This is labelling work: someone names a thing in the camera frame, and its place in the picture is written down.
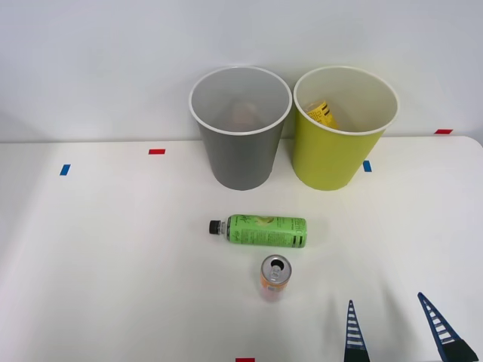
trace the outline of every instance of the blue tape marker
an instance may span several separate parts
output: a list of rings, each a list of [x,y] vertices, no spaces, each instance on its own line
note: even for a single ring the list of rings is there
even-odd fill
[[[362,162],[362,166],[364,166],[365,172],[372,172],[371,163],[368,160]]]
[[[70,169],[70,164],[64,164],[62,166],[62,170],[60,171],[61,176],[67,176],[67,173],[69,172]]]

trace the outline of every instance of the yellow-green trash bin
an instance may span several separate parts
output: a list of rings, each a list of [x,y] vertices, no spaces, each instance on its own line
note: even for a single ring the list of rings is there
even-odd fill
[[[339,125],[329,128],[303,110],[327,102]],[[337,190],[347,185],[398,113],[398,97],[385,81],[361,69],[326,66],[295,85],[294,170],[306,185]]]

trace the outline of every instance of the black bottle cap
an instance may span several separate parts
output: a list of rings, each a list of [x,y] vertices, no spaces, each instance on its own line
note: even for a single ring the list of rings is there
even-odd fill
[[[211,220],[210,221],[210,234],[218,235],[219,234],[218,230],[220,229],[220,224],[221,224],[221,221],[219,221],[219,220]]]

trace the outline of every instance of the white wall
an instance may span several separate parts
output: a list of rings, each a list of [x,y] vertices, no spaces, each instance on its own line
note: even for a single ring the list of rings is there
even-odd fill
[[[187,97],[209,70],[293,86],[342,63],[398,92],[388,134],[481,142],[482,15],[478,0],[0,0],[0,141],[194,139]]]

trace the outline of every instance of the pull tab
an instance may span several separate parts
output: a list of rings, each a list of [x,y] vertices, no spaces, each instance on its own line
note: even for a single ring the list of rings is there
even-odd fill
[[[276,281],[278,277],[280,277],[281,268],[278,265],[274,265],[272,267],[272,271],[270,272],[270,280]]]

